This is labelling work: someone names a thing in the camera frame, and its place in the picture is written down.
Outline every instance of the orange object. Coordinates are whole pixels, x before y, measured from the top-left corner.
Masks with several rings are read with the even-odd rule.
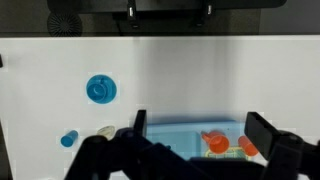
[[[222,154],[229,148],[229,140],[221,132],[203,133],[202,139],[208,143],[209,149],[215,154]]]
[[[252,144],[252,142],[247,138],[247,136],[241,136],[238,139],[238,143],[248,156],[255,156],[259,152],[258,149]]]

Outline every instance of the white table surface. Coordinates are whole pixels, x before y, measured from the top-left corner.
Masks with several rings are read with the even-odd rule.
[[[141,108],[151,122],[258,111],[320,139],[320,36],[0,39],[0,54],[0,119],[17,180],[63,179],[83,138],[129,126]],[[85,94],[100,73],[117,83],[111,104]],[[81,137],[66,149],[59,139],[71,129]]]

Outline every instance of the small blue object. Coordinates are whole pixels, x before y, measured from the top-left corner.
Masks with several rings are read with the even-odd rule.
[[[64,147],[71,147],[77,138],[78,138],[78,132],[75,130],[72,130],[68,134],[63,136],[60,142]]]
[[[95,103],[109,103],[116,97],[116,94],[116,84],[106,75],[93,76],[87,83],[87,95]]]

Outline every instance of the white backdrop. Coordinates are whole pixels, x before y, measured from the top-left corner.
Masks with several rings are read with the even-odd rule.
[[[152,123],[258,111],[320,139],[320,36],[0,39],[0,54],[0,119],[18,180],[62,179],[83,138],[129,126],[140,108]],[[117,83],[111,104],[86,97],[99,73]],[[66,149],[70,129],[81,137]]]

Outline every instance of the light blue tray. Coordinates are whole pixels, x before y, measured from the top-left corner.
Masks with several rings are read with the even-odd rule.
[[[157,124],[147,126],[147,139],[153,143],[162,143],[184,159],[204,156],[207,144],[201,138],[201,132],[218,130],[230,141],[230,147],[238,146],[238,138],[244,135],[244,123],[199,122],[178,124]]]

